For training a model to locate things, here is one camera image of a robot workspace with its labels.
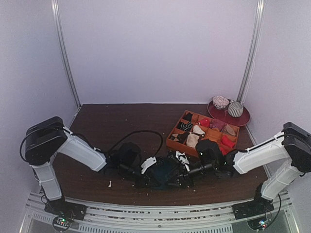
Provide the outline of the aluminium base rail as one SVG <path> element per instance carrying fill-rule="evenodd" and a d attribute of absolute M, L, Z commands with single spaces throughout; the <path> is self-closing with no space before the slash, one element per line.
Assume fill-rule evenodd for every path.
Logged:
<path fill-rule="evenodd" d="M 20 233 L 255 233 L 251 225 L 268 218 L 265 233 L 299 233 L 292 201 L 286 191 L 273 201 L 266 214 L 236 219 L 234 201 L 188 206 L 133 206 L 68 199 L 86 206 L 84 220 L 62 227 L 54 215 L 44 211 L 42 195 L 30 193 L 24 209 Z"/>

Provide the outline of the black rolled sock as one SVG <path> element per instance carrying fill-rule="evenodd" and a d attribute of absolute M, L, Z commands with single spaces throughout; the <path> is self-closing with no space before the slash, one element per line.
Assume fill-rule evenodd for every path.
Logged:
<path fill-rule="evenodd" d="M 192 116 L 193 116 L 192 113 L 187 112 L 187 113 L 184 114 L 183 119 L 187 120 L 187 121 L 191 121 L 192 120 Z"/>

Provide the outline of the black white striped sock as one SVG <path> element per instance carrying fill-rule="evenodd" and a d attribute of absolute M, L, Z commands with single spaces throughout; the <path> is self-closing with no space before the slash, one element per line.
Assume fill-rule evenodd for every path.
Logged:
<path fill-rule="evenodd" d="M 193 127 L 193 124 L 191 122 L 185 123 L 185 122 L 180 121 L 176 128 L 179 130 L 185 131 L 185 132 L 190 132 L 192 127 Z"/>

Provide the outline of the dark green patterned sock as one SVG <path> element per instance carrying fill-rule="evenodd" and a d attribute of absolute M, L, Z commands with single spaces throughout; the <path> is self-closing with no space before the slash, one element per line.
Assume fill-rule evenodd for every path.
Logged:
<path fill-rule="evenodd" d="M 176 170 L 176 163 L 173 160 L 167 157 L 157 157 L 156 163 L 151 167 L 154 182 L 152 189 L 169 189 L 169 179 L 173 177 L 174 170 Z"/>

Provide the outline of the left aluminium frame post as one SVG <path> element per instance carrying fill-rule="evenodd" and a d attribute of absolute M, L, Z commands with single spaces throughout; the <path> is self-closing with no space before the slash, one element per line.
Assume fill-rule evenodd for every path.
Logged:
<path fill-rule="evenodd" d="M 81 102 L 78 96 L 77 88 L 74 83 L 71 67 L 69 64 L 69 57 L 68 57 L 67 50 L 66 50 L 66 44 L 64 40 L 61 17 L 60 17 L 60 12 L 59 12 L 59 2 L 57 0 L 51 0 L 51 7 L 52 7 L 52 15 L 54 18 L 56 33 L 58 37 L 58 43 L 59 43 L 60 52 L 61 52 L 61 59 L 62 59 L 63 66 L 65 69 L 66 78 L 69 83 L 69 88 L 73 95 L 75 105 L 79 109 L 82 105 L 81 105 Z"/>

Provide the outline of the white dotted bowl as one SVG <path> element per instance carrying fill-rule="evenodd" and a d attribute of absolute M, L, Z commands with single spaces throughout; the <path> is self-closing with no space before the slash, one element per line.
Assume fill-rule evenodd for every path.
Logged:
<path fill-rule="evenodd" d="M 223 96 L 214 96 L 212 98 L 212 103 L 214 107 L 221 110 L 229 105 L 229 100 Z"/>

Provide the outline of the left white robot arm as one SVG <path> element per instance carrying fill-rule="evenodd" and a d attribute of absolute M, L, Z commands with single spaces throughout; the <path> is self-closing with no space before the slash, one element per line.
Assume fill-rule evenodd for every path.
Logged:
<path fill-rule="evenodd" d="M 117 151 L 103 152 L 93 147 L 80 134 L 67 128 L 62 118 L 54 116 L 30 127 L 23 138 L 19 154 L 33 169 L 46 198 L 46 207 L 60 216 L 66 215 L 74 207 L 65 200 L 56 178 L 51 157 L 54 154 L 66 155 L 95 172 L 108 168 L 125 169 L 137 177 L 145 174 L 156 163 L 156 158 L 146 159 L 139 169 L 131 165 L 140 155 L 140 149 L 133 143 L 123 144 Z"/>

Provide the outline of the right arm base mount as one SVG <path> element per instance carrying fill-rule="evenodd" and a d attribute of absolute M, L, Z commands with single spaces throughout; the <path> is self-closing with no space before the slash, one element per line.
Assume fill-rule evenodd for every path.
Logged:
<path fill-rule="evenodd" d="M 232 206 L 235 219 L 253 218 L 247 221 L 249 228 L 255 231 L 265 230 L 272 220 L 274 206 L 271 201 L 252 200 Z"/>

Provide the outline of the striped grey cup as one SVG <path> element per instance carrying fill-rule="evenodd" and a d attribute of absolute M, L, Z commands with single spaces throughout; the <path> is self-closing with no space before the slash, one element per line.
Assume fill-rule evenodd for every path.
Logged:
<path fill-rule="evenodd" d="M 241 117 L 243 114 L 244 106 L 238 101 L 231 101 L 228 106 L 228 113 L 231 117 Z"/>

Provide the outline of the argyle brown sock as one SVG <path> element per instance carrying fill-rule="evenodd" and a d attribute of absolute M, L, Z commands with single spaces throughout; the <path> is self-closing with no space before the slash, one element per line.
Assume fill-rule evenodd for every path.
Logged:
<path fill-rule="evenodd" d="M 169 139 L 178 143 L 184 143 L 184 141 L 187 139 L 189 135 L 189 132 L 184 133 L 173 133 Z"/>

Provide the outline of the cream rolled sock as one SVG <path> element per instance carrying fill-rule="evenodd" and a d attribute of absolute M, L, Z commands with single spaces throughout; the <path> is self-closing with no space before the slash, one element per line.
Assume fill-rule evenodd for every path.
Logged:
<path fill-rule="evenodd" d="M 192 132 L 189 133 L 186 145 L 190 148 L 195 148 L 197 143 L 205 137 L 206 133 L 201 129 L 199 125 L 194 125 Z"/>

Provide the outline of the aluminium frame post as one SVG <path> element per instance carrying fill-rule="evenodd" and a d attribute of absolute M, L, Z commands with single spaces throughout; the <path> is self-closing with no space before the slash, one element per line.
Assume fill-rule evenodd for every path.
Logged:
<path fill-rule="evenodd" d="M 79 109 L 82 105 L 81 105 L 81 102 L 78 96 L 77 88 L 74 83 L 71 67 L 69 64 L 69 57 L 68 57 L 67 50 L 66 50 L 66 44 L 64 40 L 61 17 L 60 17 L 60 12 L 59 12 L 59 2 L 57 0 L 51 0 L 51 7 L 52 7 L 52 15 L 54 18 L 56 33 L 58 37 L 58 43 L 59 43 L 60 52 L 61 52 L 61 59 L 62 59 L 63 66 L 65 69 L 66 78 L 69 83 L 69 88 L 73 95 L 75 105 Z"/>
<path fill-rule="evenodd" d="M 237 101 L 244 103 L 246 100 L 247 91 L 251 81 L 252 69 L 255 61 L 256 52 L 259 46 L 260 34 L 262 29 L 262 21 L 264 15 L 265 0 L 258 0 L 256 7 L 253 32 L 251 37 L 250 48 L 247 56 L 247 61 L 242 77 L 242 82 L 237 96 Z"/>

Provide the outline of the red white rolled sock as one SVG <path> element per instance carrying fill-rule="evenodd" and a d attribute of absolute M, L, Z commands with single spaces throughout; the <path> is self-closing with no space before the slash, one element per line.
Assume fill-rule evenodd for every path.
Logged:
<path fill-rule="evenodd" d="M 196 124 L 200 125 L 200 126 L 203 126 L 203 127 L 209 128 L 210 120 L 208 118 L 204 118 L 204 119 L 201 119 L 201 120 L 197 121 Z"/>

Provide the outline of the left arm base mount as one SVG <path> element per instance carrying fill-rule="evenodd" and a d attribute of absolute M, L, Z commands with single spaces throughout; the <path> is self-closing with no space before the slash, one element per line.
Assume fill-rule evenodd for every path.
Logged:
<path fill-rule="evenodd" d="M 52 219 L 52 227 L 58 233 L 63 233 L 69 230 L 76 223 L 76 220 L 84 220 L 86 206 L 65 202 L 65 205 L 56 207 L 47 202 L 44 211 L 55 215 Z"/>

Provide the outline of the orange wooden divided tray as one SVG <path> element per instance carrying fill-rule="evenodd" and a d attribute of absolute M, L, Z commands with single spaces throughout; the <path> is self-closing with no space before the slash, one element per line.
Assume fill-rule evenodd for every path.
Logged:
<path fill-rule="evenodd" d="M 221 156 L 223 156 L 223 154 L 221 153 L 220 148 L 219 148 L 219 144 L 220 144 L 220 141 L 221 141 L 221 138 L 223 135 L 226 135 L 231 141 L 235 142 L 236 145 L 235 145 L 234 149 L 236 148 L 239 133 L 240 133 L 240 128 L 237 126 L 235 126 L 236 128 L 238 128 L 237 135 L 232 136 L 232 135 L 222 133 L 222 132 L 219 132 L 219 131 L 216 131 L 216 130 L 213 130 L 213 129 L 199 125 L 201 127 L 201 129 L 206 133 L 206 135 L 203 139 L 201 139 L 197 143 L 197 145 L 194 149 L 190 148 L 186 145 L 186 140 L 184 141 L 184 143 L 178 143 L 178 142 L 170 140 L 169 137 L 173 133 L 184 133 L 185 132 L 185 131 L 177 129 L 176 127 L 180 121 L 185 122 L 185 123 L 189 122 L 189 121 L 183 119 L 184 114 L 187 112 L 190 112 L 193 114 L 192 120 L 191 120 L 193 127 L 194 127 L 194 125 L 196 125 L 197 121 L 204 119 L 204 118 L 208 118 L 210 120 L 210 122 L 216 120 L 216 119 L 204 116 L 202 114 L 198 114 L 198 113 L 186 110 L 183 113 L 183 115 L 180 117 L 180 119 L 177 121 L 176 125 L 174 126 L 174 128 L 172 129 L 172 131 L 170 132 L 169 136 L 166 139 L 166 145 L 168 148 L 171 148 L 173 150 L 178 150 L 180 152 L 184 152 L 185 154 L 193 156 L 193 157 L 200 157 L 203 154 L 203 151 L 208 150 L 209 148 L 212 148 L 212 149 L 216 149 L 217 154 L 220 154 Z"/>

